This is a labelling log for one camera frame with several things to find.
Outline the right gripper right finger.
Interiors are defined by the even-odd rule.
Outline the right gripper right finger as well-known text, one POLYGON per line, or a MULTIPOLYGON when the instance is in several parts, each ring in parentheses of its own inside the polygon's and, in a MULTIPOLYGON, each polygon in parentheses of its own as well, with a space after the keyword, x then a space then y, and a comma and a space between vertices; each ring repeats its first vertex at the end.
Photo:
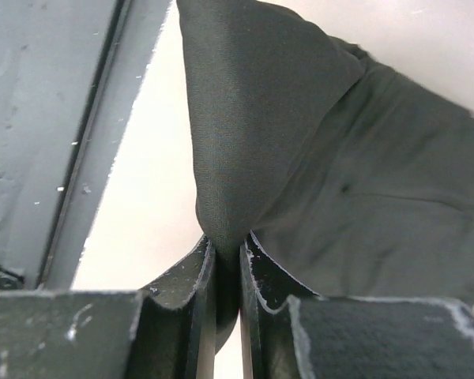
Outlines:
POLYGON ((255 236, 240 248, 246 378, 474 378, 474 314, 446 298, 329 298, 255 236))

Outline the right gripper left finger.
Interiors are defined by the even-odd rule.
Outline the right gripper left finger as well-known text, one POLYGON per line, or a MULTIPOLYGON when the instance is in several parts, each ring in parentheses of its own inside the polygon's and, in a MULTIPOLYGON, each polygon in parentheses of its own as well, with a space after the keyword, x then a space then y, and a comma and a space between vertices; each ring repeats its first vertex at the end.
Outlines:
POLYGON ((0 378, 211 378, 215 252, 137 291, 0 291, 0 378))

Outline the black graphic t-shirt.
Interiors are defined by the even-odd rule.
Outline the black graphic t-shirt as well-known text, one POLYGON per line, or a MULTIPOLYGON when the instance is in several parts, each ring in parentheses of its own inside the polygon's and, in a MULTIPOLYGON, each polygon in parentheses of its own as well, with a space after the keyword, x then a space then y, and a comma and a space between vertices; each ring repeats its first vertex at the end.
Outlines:
POLYGON ((248 235, 320 295, 474 306, 471 112, 283 6, 177 6, 217 346, 248 235))

